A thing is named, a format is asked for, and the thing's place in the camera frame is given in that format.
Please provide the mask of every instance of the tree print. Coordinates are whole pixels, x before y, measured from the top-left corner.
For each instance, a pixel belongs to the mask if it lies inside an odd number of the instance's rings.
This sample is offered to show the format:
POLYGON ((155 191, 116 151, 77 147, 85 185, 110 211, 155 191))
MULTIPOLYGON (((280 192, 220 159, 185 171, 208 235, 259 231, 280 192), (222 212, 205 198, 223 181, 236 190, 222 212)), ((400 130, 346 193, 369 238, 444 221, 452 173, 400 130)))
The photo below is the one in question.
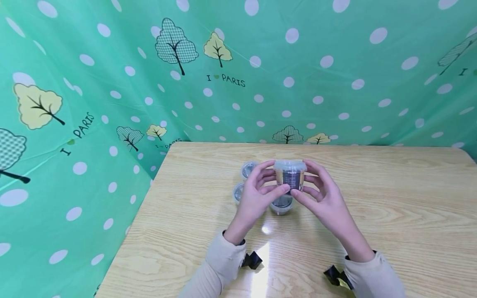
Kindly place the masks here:
POLYGON ((158 137, 160 141, 162 141, 161 136, 167 133, 167 129, 165 127, 161 127, 159 125, 151 124, 149 129, 146 131, 146 134, 153 137, 158 137))
POLYGON ((199 56, 193 42, 187 40, 182 28, 176 27, 171 19, 162 20, 162 31, 156 41, 157 56, 164 62, 178 63, 182 75, 186 75, 182 63, 194 61, 199 56))
POLYGON ((18 98, 20 120, 29 129, 42 128, 52 119, 65 125, 55 114, 60 110, 62 98, 53 91, 44 91, 35 85, 15 84, 13 92, 18 98))
POLYGON ((0 177, 5 175, 25 184, 30 182, 30 178, 5 171, 20 160, 21 155, 27 149, 26 142, 27 138, 24 136, 14 135, 9 130, 0 128, 0 177))
POLYGON ((451 66, 452 63, 454 63, 460 56, 462 56, 462 54, 464 54, 464 52, 468 48, 470 48, 470 46, 474 44, 476 41, 477 41, 477 33, 474 33, 470 35, 469 37, 467 37, 466 39, 464 39, 463 42, 461 42, 457 46, 453 47, 450 51, 448 51, 447 54, 445 54, 444 57, 442 57, 441 60, 437 62, 437 65, 439 66, 446 66, 446 68, 444 68, 444 70, 440 73, 440 75, 443 74, 449 68, 449 66, 451 66))
POLYGON ((321 134, 317 134, 315 136, 312 136, 311 138, 309 138, 308 140, 306 140, 307 142, 311 143, 311 144, 322 144, 322 143, 329 143, 331 142, 330 138, 321 133, 321 134))
POLYGON ((204 54, 210 58, 218 59, 220 67, 223 67, 222 61, 232 60, 232 54, 225 47, 224 41, 215 32, 212 32, 210 39, 204 45, 204 54))
POLYGON ((274 134, 273 139, 277 142, 285 142, 285 144, 288 144, 290 142, 303 141, 303 136, 300 134, 298 129, 291 125, 288 125, 281 131, 274 134))
POLYGON ((118 126, 116 132, 118 133, 119 139, 122 142, 126 143, 126 147, 129 150, 131 150, 131 148, 134 148, 136 151, 139 151, 135 144, 143 138, 144 134, 142 132, 140 132, 139 130, 133 130, 131 127, 122 126, 118 126))

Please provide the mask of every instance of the clear plastic lid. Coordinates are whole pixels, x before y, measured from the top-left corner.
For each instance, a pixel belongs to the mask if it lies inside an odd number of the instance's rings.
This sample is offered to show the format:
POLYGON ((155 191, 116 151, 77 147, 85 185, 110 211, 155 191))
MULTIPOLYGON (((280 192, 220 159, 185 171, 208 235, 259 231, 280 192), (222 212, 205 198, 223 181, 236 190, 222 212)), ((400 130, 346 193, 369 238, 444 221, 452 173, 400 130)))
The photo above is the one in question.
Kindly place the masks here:
POLYGON ((307 170, 306 164, 301 160, 276 160, 273 166, 275 170, 288 173, 301 173, 307 170))

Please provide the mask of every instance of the small plastic container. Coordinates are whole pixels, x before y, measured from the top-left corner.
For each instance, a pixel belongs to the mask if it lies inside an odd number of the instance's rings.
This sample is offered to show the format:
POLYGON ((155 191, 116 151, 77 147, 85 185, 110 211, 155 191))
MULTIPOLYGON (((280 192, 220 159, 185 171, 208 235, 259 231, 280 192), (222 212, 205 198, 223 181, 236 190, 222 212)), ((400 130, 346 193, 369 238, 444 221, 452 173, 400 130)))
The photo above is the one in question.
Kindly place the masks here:
POLYGON ((277 175, 277 184, 288 184, 290 190, 303 190, 303 181, 305 179, 306 164, 301 160, 277 160, 273 167, 277 175))
POLYGON ((234 187, 234 191, 232 192, 232 197, 234 198, 235 204, 239 205, 240 200, 242 199, 242 192, 243 192, 243 182, 240 182, 234 187))
POLYGON ((253 169, 256 165, 258 165, 256 161, 249 161, 243 164, 242 168, 240 169, 240 175, 242 176, 242 180, 246 180, 250 173, 252 173, 253 169))

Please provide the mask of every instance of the container lid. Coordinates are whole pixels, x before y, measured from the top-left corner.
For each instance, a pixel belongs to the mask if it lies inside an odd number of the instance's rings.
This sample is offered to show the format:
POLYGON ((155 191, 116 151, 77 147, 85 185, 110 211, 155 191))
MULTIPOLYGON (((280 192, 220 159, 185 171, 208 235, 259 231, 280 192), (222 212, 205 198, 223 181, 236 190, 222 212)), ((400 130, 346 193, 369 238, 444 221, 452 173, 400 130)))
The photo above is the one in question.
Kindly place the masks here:
POLYGON ((237 205, 240 203, 240 200, 242 198, 243 185, 244 183, 240 182, 234 187, 234 191, 232 192, 232 197, 234 198, 234 201, 237 205))
POLYGON ((306 171, 306 164, 301 160, 280 159, 275 161, 275 170, 300 173, 306 171))

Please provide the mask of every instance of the yellow tree print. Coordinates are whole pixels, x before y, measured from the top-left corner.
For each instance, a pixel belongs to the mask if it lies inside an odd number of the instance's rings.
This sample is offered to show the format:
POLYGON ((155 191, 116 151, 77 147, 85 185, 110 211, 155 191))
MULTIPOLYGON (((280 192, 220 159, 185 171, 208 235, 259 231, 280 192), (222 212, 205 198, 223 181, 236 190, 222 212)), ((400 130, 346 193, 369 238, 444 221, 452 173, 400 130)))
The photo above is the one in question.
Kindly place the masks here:
POLYGON ((161 127, 159 125, 151 124, 149 129, 146 131, 146 134, 153 137, 158 137, 159 140, 162 141, 161 136, 167 133, 167 129, 165 127, 161 127))
POLYGON ((212 32, 210 39, 204 45, 204 54, 210 58, 218 59, 220 67, 223 67, 222 61, 232 60, 232 54, 225 47, 224 41, 215 32, 212 32))
POLYGON ((44 91, 35 85, 15 84, 13 91, 18 98, 20 120, 30 129, 42 128, 52 119, 64 125, 64 121, 55 116, 62 105, 62 98, 53 91, 44 91))

